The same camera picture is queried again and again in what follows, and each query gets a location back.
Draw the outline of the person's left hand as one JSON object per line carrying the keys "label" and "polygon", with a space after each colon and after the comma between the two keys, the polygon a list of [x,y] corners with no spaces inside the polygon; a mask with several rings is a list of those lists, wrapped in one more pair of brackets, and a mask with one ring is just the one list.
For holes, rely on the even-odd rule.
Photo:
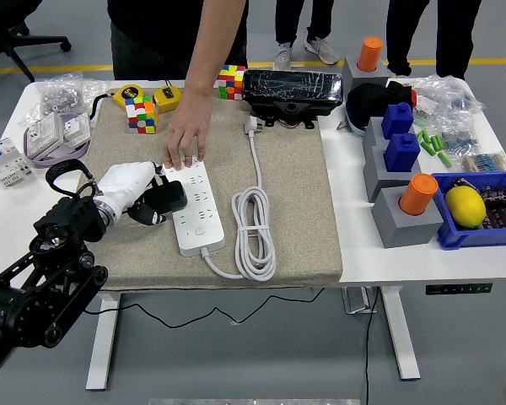
{"label": "person's left hand", "polygon": [[164,140],[164,167],[180,170],[182,165],[193,164],[193,139],[197,140],[197,158],[203,160],[206,153],[210,126],[210,111],[178,109],[170,120]]}

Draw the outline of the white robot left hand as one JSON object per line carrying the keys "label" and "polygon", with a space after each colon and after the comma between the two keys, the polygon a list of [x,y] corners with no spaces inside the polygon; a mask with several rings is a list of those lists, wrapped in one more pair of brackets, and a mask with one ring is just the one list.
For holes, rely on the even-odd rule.
{"label": "white robot left hand", "polygon": [[164,170],[153,162],[133,162],[112,165],[98,183],[94,204],[106,226],[112,230],[121,215],[145,193],[156,178],[166,181]]}

